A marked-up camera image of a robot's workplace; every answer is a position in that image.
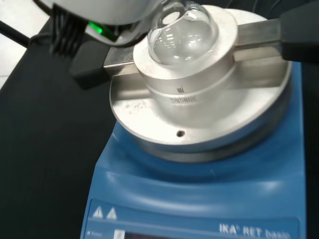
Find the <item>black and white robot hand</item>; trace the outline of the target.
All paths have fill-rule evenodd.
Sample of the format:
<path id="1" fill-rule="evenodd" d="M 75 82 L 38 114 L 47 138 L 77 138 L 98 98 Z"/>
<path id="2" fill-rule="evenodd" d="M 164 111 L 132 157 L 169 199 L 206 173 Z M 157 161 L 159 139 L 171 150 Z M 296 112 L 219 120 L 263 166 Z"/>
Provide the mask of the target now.
<path id="1" fill-rule="evenodd" d="M 160 0 L 36 0 L 52 18 L 50 52 L 74 56 L 85 34 L 115 48 L 145 38 L 160 11 Z"/>

